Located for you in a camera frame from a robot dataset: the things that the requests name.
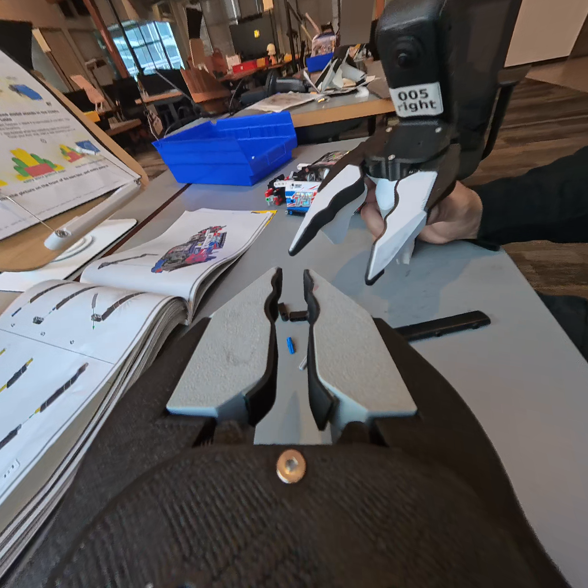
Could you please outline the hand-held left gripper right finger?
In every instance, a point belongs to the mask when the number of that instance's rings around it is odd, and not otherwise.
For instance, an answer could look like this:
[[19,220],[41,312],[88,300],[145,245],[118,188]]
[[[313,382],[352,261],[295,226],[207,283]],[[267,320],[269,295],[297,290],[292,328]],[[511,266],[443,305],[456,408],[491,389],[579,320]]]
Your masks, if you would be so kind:
[[304,270],[303,286],[308,396],[318,429],[414,416],[415,401],[369,312],[314,270]]

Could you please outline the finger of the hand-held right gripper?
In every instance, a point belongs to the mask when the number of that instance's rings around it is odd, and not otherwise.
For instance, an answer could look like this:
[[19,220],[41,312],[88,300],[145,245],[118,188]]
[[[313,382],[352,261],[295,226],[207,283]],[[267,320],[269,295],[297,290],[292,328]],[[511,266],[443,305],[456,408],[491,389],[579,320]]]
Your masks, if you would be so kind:
[[417,171],[400,180],[375,179],[376,202],[385,228],[371,247],[367,285],[374,284],[390,264],[410,263],[436,179],[436,171]]
[[289,247],[290,256],[297,255],[319,232],[334,245],[342,243],[351,218],[365,200],[364,173],[359,166],[347,165],[338,173],[332,170],[326,179]]

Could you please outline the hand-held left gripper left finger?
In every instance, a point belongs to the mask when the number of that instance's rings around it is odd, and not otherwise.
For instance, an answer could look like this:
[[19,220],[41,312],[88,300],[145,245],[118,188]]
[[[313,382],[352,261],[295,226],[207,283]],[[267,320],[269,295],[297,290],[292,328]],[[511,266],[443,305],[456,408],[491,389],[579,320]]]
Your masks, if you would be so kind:
[[201,321],[202,336],[169,398],[173,415],[256,426],[276,398],[277,304],[283,271],[270,268]]

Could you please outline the black double connector brick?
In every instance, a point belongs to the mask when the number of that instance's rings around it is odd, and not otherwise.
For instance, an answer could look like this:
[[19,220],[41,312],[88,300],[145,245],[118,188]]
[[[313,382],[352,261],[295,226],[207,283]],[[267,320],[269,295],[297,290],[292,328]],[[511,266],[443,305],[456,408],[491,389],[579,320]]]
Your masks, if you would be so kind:
[[395,331],[408,342],[421,341],[435,334],[435,328],[431,327],[430,321],[397,327]]

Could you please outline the person's right forearm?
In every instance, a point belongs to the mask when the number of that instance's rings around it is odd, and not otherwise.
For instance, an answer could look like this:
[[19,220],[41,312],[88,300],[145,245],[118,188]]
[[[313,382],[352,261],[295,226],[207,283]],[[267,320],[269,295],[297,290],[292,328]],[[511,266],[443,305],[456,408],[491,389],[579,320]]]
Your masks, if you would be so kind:
[[523,175],[473,189],[482,204],[477,233],[482,243],[587,243],[586,146]]

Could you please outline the person's right hand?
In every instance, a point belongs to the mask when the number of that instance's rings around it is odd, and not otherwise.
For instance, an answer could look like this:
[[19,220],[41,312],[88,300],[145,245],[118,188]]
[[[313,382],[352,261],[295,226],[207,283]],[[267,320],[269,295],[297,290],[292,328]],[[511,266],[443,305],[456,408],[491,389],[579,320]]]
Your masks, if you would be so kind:
[[[360,214],[372,238],[376,239],[383,232],[385,223],[376,202],[376,184],[365,178],[365,185],[367,194]],[[482,211],[479,195],[457,181],[453,191],[430,210],[418,239],[434,245],[476,239]]]

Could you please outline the partly built toy car model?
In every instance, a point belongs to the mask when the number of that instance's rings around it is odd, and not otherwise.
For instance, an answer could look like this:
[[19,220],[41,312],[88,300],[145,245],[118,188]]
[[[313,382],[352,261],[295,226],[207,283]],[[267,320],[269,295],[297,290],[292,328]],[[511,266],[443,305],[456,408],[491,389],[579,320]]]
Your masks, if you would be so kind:
[[278,175],[265,191],[267,206],[285,205],[287,215],[304,216],[311,207],[321,183],[349,151],[329,151],[310,164],[298,164],[289,175]]

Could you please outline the idle white black gripper tool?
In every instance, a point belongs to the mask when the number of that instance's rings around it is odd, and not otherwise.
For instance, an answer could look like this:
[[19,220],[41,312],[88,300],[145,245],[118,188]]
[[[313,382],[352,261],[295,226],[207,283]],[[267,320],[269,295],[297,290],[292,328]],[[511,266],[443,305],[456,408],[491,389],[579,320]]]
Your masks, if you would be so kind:
[[356,54],[361,45],[339,47],[331,60],[322,69],[313,83],[315,92],[320,94],[346,93],[365,85],[367,74],[356,67],[353,52]]

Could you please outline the wooden background table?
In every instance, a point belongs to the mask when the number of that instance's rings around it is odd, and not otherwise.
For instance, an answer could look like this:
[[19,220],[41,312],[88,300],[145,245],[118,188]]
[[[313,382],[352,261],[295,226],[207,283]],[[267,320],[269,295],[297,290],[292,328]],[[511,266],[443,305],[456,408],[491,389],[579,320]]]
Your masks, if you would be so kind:
[[[374,116],[394,114],[392,101],[379,98],[368,90],[356,90],[343,95],[322,95],[314,102],[302,105],[284,113],[290,114],[295,128],[307,128],[328,123],[353,121]],[[223,119],[235,119],[240,116],[274,114],[254,110],[241,110],[233,115],[225,114]]]

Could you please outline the scattered printed papers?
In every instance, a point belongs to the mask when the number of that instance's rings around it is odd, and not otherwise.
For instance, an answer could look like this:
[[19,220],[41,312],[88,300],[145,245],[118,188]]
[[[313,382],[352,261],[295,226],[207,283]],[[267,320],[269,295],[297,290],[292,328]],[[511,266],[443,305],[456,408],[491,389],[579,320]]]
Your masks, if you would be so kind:
[[253,110],[265,113],[280,113],[309,104],[314,102],[316,98],[321,97],[322,96],[320,94],[317,95],[315,93],[276,93],[245,107],[245,110]]

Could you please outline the blue storage bin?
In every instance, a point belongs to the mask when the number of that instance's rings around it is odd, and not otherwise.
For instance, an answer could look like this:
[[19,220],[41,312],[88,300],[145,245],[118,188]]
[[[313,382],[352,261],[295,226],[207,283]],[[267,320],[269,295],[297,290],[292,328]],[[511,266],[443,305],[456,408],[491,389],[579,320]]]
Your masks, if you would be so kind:
[[153,143],[178,183],[250,187],[292,158],[288,112],[207,121]]

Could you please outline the open instruction booklet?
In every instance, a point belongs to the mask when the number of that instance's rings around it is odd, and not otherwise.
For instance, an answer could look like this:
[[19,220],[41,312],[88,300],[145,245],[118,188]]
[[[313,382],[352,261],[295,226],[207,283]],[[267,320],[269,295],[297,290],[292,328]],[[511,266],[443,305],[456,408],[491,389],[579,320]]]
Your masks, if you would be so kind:
[[33,285],[1,314],[1,576],[114,405],[275,211],[184,212],[163,234]]

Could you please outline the wooden document stand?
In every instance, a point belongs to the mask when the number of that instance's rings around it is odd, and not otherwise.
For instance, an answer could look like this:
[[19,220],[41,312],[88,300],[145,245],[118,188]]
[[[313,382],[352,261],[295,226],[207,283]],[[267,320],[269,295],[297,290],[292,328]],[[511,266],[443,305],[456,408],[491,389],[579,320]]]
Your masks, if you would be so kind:
[[[42,82],[49,89],[63,96],[61,92],[55,90],[50,84]],[[76,115],[80,116],[83,113],[64,96],[63,102]],[[88,127],[98,128],[93,122],[88,124]],[[34,224],[9,238],[1,239],[2,272],[20,272],[44,266],[87,235],[92,229],[109,219],[116,211],[126,206],[147,186],[149,182],[147,174],[136,160],[101,129],[97,130],[95,134],[111,149],[115,157],[120,158],[125,165],[139,175],[139,180],[137,182],[132,181],[130,184],[55,217],[40,221],[40,223]]]

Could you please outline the printed instruction sheet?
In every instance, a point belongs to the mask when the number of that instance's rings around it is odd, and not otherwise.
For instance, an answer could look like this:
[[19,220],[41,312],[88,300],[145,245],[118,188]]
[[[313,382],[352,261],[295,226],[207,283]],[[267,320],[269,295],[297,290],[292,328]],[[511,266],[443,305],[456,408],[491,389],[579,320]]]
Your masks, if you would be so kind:
[[1,239],[139,180],[90,123],[1,52]]

